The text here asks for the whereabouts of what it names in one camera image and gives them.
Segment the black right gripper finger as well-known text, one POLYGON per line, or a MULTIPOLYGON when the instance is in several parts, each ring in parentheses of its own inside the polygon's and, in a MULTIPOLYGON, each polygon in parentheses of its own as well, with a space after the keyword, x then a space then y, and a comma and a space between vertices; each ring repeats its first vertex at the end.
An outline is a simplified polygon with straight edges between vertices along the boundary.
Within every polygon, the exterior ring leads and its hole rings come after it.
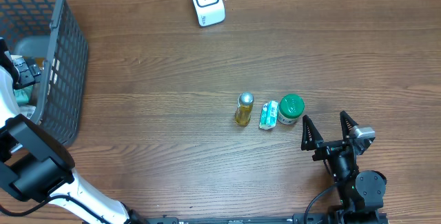
POLYGON ((354 137, 355 129, 358 127, 358 124, 345 111, 342 111, 340 113, 340 124, 343 139, 352 139, 354 137))
POLYGON ((323 138, 313 121, 307 115, 304 115, 302 118, 301 150, 316 150, 321 143, 323 143, 323 138))

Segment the green lid white jar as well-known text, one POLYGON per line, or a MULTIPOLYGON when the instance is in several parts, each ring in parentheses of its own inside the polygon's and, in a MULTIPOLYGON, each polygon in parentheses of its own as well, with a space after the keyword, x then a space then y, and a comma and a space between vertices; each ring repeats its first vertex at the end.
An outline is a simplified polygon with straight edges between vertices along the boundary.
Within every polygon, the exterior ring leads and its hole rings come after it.
POLYGON ((278 104, 277 120, 284 125, 293 125, 305 110, 303 99, 297 94, 285 95, 278 104))

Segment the teal white tissue packet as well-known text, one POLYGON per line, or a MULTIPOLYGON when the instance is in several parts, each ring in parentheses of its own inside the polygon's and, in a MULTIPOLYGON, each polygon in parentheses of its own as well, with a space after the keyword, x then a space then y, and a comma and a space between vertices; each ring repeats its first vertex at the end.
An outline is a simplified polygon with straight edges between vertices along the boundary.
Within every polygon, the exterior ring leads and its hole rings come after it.
POLYGON ((269 101, 262 106, 259 128, 270 130, 276 126, 278 118, 278 102, 269 101))

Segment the yellow liquid bottle silver cap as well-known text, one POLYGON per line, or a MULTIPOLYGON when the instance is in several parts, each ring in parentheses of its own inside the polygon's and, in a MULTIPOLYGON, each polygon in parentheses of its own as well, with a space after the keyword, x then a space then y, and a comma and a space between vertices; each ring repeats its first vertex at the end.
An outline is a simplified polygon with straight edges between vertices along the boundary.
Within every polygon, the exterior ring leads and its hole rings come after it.
POLYGON ((251 92, 243 92, 238 97, 238 105, 235 112, 235 121, 240 126, 246 126, 250 122, 254 96, 251 92))

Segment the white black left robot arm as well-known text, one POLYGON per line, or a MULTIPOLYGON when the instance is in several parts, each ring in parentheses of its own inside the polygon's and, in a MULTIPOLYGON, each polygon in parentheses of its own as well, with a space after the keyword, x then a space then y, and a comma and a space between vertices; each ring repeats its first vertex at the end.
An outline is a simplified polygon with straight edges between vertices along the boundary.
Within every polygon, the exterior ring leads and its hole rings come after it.
POLYGON ((5 41, 1 42, 1 189, 18 201, 62 207, 84 223, 146 223, 146 219, 113 200, 82 178, 69 152, 56 139, 22 115, 14 96, 20 70, 5 41))

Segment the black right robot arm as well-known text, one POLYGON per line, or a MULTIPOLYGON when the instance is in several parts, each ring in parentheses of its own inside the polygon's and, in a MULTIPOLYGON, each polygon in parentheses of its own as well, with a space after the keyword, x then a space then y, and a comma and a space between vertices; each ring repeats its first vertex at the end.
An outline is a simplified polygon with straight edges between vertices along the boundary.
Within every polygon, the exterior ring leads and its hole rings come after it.
POLYGON ((340 113, 342 139, 325 141, 305 115, 302 118, 301 149, 313 151, 312 159, 322 161, 333 179, 333 185, 315 196, 299 218, 300 223, 388 223, 387 215, 379 213, 387 178, 375 170, 360 171, 357 157, 367 151, 376 138, 368 125, 355 122, 345 111, 340 113), (327 213, 311 215, 313 204, 322 196, 336 190, 339 205, 332 205, 327 213))

